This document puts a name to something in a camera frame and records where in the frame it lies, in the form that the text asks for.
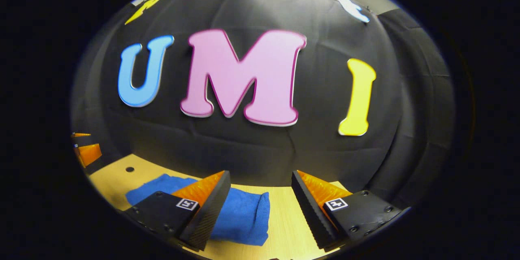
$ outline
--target letter m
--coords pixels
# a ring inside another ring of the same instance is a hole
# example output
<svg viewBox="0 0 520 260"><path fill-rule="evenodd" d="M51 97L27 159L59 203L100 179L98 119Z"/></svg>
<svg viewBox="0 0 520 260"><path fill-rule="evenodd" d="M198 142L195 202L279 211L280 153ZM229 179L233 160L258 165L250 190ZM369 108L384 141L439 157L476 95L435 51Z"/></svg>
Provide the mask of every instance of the letter m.
<svg viewBox="0 0 520 260"><path fill-rule="evenodd" d="M184 114L209 117L211 83L223 115L231 118L254 83L253 101L244 108L245 117L260 125L290 126L298 119L292 105L298 52L306 37L296 32L270 30L258 38L240 61L221 29L197 32L189 38L193 47L187 97L180 103Z"/></svg>

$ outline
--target letter u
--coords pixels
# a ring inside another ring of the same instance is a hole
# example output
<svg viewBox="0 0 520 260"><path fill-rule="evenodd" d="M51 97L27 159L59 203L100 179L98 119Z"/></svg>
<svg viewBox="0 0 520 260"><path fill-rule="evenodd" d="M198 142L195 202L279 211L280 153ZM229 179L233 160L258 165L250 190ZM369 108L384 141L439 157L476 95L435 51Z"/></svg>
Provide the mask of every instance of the letter u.
<svg viewBox="0 0 520 260"><path fill-rule="evenodd" d="M173 36L161 36L148 42L150 57L146 69L145 83L135 88L132 85L132 73L134 71L135 57L143 46L139 43L130 45L121 53L121 67L117 80L119 97L128 106L141 108L151 103L157 95L161 82L162 64L164 52L173 44Z"/></svg>

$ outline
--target blue towel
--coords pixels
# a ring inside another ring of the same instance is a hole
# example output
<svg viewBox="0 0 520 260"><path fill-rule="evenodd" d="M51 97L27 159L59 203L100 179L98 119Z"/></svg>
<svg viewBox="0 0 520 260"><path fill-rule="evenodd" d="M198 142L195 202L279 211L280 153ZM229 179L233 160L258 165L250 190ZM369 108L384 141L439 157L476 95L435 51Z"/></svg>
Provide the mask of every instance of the blue towel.
<svg viewBox="0 0 520 260"><path fill-rule="evenodd" d="M126 193L126 199L136 205L154 192L171 194L197 180L161 175L143 186ZM231 188L211 234L213 240L231 241L262 246L267 240L269 193L262 195Z"/></svg>

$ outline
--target table surface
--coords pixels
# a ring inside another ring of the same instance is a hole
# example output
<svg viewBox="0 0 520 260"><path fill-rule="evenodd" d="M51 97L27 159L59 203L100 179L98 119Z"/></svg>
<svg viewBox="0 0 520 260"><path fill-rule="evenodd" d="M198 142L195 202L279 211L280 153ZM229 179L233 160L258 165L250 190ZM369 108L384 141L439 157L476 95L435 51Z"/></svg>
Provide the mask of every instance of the table surface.
<svg viewBox="0 0 520 260"><path fill-rule="evenodd" d="M134 171L127 172L127 167L133 167ZM96 171L89 176L89 179L114 208L126 210L132 206L125 197L128 191L139 188L144 183L150 182L165 173L170 176L200 180L200 178L158 166L133 154ZM340 182L331 182L331 184L345 189ZM313 260L338 250L334 249L325 253L323 249L318 249L290 186L271 187L232 184L231 187L255 194L269 192L271 213L269 215L267 232L269 237L267 241L263 246L258 247L228 241L209 240L205 250L196 254L212 260L269 260L273 258L279 260Z"/></svg>

